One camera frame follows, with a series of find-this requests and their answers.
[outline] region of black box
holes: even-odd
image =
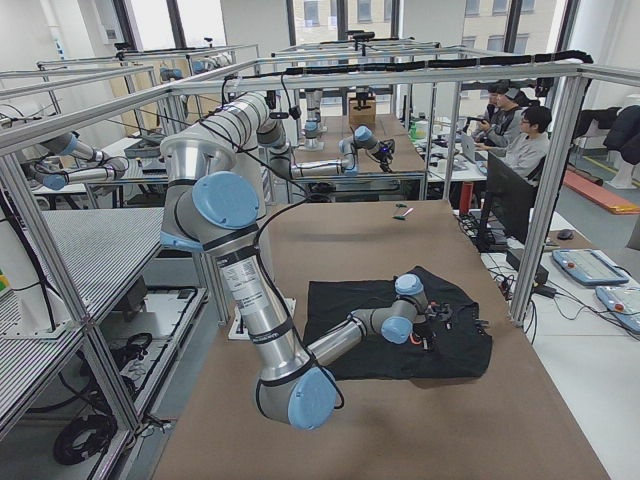
[[[507,250],[507,263],[516,270],[520,270],[520,262],[522,261],[522,248],[510,248]],[[549,272],[542,265],[538,265],[536,271],[535,282],[538,285],[544,285],[549,279]]]

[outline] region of small device on table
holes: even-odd
[[[596,287],[596,296],[622,325],[640,334],[640,288]]]
[[[627,283],[629,277],[614,265],[611,265],[595,250],[558,249],[552,258],[571,278],[582,285],[620,285]]]

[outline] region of cardboard box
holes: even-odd
[[[349,98],[349,125],[358,128],[366,125],[369,128],[376,126],[376,100],[370,98],[362,108],[358,107],[358,100]]]

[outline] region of orange board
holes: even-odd
[[[578,192],[583,197],[588,198],[602,208],[615,215],[631,215],[640,213],[640,207],[629,200],[610,192],[606,188],[600,187],[582,178],[573,172],[567,171],[564,175],[564,184],[571,190]]]

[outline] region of person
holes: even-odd
[[[496,107],[491,122],[482,121],[478,128],[484,132],[484,144],[491,147],[506,148],[520,134],[519,123],[522,118],[522,107],[519,101],[526,98],[519,89],[504,84],[496,87]]]
[[[547,107],[527,108],[519,122],[520,134],[506,148],[478,145],[480,150],[489,150],[509,165],[516,173],[532,185],[538,184],[542,170],[541,160],[549,153],[547,127],[551,123],[551,110]]]
[[[487,121],[490,125],[494,125],[494,120],[498,117],[498,85],[493,83],[487,87],[487,91],[489,92],[489,102],[487,103],[487,108],[482,114],[482,118]],[[476,143],[484,142],[486,137],[486,132],[483,130],[480,125],[476,127],[476,129],[471,133],[471,138]]]

